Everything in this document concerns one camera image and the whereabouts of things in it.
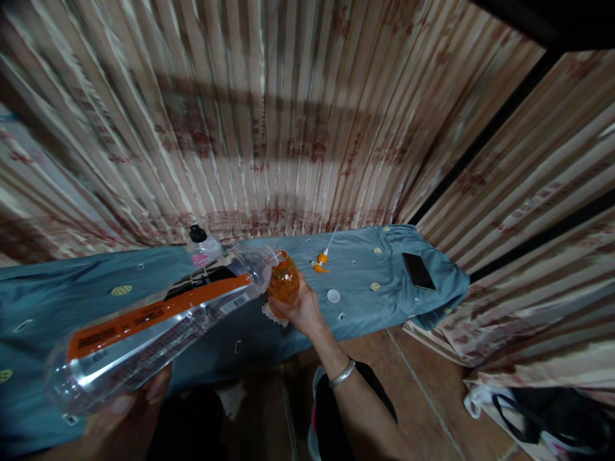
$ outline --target mattress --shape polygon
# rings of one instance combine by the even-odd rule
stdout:
[[[410,225],[338,232],[326,268],[312,261],[331,234],[253,239],[282,248],[318,294],[338,340],[369,334],[411,318],[430,329],[464,298],[470,279]],[[420,255],[436,290],[414,287],[403,253]],[[193,270],[182,247],[101,254],[0,270],[0,446],[18,457],[81,435],[83,418],[63,416],[43,393],[43,365],[56,342],[77,327],[115,312]],[[327,291],[341,294],[338,303]],[[266,297],[207,332],[174,361],[170,392],[234,378],[278,363],[311,345],[289,326],[266,318]]]

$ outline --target tiled floor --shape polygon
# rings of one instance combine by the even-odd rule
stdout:
[[[414,340],[400,327],[342,343],[369,364],[395,406],[415,459],[527,461],[487,415],[463,406],[464,368]],[[222,391],[231,418],[224,438],[231,460],[309,460],[306,435],[313,404],[314,350],[261,370]]]

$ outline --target silver bangle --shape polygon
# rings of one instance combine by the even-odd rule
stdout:
[[[340,384],[342,384],[350,376],[350,374],[352,373],[352,370],[354,370],[355,365],[356,363],[354,362],[354,360],[350,359],[350,363],[344,369],[344,371],[342,371],[337,378],[329,381],[329,387],[333,389],[334,387],[337,387]]]

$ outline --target bag strap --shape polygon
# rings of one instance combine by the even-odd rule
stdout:
[[[516,402],[516,400],[508,398],[507,396],[504,396],[502,394],[494,394],[491,396],[491,400],[493,401],[495,408],[497,408],[498,412],[500,413],[500,417],[502,418],[502,421],[504,421],[504,423],[508,426],[508,429],[512,432],[512,434],[516,437],[516,439],[519,440],[520,442],[536,444],[537,441],[534,441],[530,439],[529,437],[527,437],[527,435],[525,435],[521,430],[515,427],[508,419],[506,419],[506,417],[504,416],[504,413],[502,412],[502,406],[500,405],[500,400],[499,400],[500,398],[503,399],[505,402],[507,402],[514,410],[516,410],[523,417],[526,417],[526,414],[530,414],[530,413],[524,407],[519,405]]]

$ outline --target pink label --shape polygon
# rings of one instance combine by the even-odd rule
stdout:
[[[190,259],[196,267],[202,268],[211,258],[207,255],[192,255]]]

